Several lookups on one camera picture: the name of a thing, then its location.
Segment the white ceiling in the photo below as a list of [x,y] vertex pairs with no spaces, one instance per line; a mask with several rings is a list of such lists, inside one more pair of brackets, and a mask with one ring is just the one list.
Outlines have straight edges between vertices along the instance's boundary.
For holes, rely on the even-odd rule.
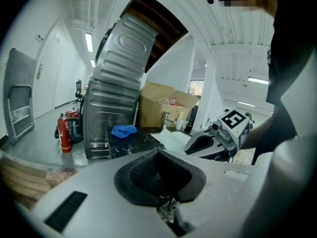
[[[114,1],[69,0],[73,11],[73,18],[69,21],[70,32],[87,66],[90,66],[89,60],[94,60],[99,43],[107,31]],[[206,0],[184,1],[196,7],[197,13],[204,19],[204,26],[200,30],[204,36],[208,36],[217,62],[216,81],[223,101],[254,104],[257,107],[253,111],[270,115],[273,105],[265,102],[267,86],[250,83],[248,77],[268,79],[266,57],[274,33],[273,19],[263,12],[228,9],[217,2],[210,5]],[[93,33],[93,54],[87,50],[85,32]],[[197,47],[193,70],[196,79],[204,78],[205,75],[204,66],[208,58],[203,54]]]

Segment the person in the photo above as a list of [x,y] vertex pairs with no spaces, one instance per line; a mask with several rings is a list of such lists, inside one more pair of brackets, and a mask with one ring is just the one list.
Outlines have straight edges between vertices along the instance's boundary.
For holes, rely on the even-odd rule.
[[252,160],[272,152],[283,141],[296,136],[296,130],[281,97],[300,74],[316,45],[311,11],[314,0],[223,0],[225,6],[261,9],[274,19],[274,35],[268,50],[269,86],[266,101],[274,105],[272,117],[250,131],[241,149],[255,148]]
[[253,129],[253,123],[254,123],[254,121],[252,121],[252,115],[251,115],[251,113],[250,112],[246,112],[246,117],[248,117],[248,118],[250,118],[250,120],[249,120],[249,128],[250,129]]

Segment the white wall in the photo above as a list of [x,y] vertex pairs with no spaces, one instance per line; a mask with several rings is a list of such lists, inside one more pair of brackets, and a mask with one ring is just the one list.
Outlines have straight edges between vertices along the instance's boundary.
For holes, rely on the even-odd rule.
[[206,68],[194,69],[191,80],[200,81],[205,79]]
[[194,66],[195,40],[187,34],[174,44],[147,72],[147,81],[187,93]]
[[208,117],[210,121],[216,121],[217,117],[223,114],[223,104],[217,83],[214,82],[211,90],[211,101],[209,103]]
[[69,38],[66,46],[67,55],[64,56],[57,80],[54,106],[75,100],[76,82],[82,81],[86,86],[89,71],[79,57],[74,43]]
[[193,125],[196,130],[201,127],[201,124],[205,126],[208,118],[210,118],[210,121],[215,121],[223,113],[223,104],[215,81],[216,70],[217,64],[214,58],[209,58],[204,78],[204,89]]
[[[0,137],[5,135],[2,109],[2,86],[5,64],[12,48],[38,59],[39,53],[54,24],[59,18],[68,20],[71,14],[66,0],[29,0],[13,22],[3,40],[0,50]],[[40,34],[44,42],[39,43],[35,36]]]

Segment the fire extinguisher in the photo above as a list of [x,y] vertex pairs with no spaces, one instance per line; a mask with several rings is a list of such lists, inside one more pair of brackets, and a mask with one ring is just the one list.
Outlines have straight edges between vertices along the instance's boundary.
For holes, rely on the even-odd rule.
[[68,135],[68,121],[64,114],[60,114],[60,117],[57,120],[57,128],[61,150],[63,153],[69,153],[71,151],[71,145]]

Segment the table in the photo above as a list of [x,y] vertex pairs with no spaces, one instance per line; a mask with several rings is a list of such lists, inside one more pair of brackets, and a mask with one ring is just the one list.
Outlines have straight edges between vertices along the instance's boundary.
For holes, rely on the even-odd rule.
[[[175,128],[167,128],[171,132],[178,131]],[[153,133],[160,133],[161,128],[137,128],[137,133],[131,134],[126,138],[118,138],[111,134],[112,128],[107,129],[109,149],[112,159],[123,157],[129,154],[163,149],[164,145],[151,136]],[[192,135],[193,132],[187,133],[184,129],[181,132]]]

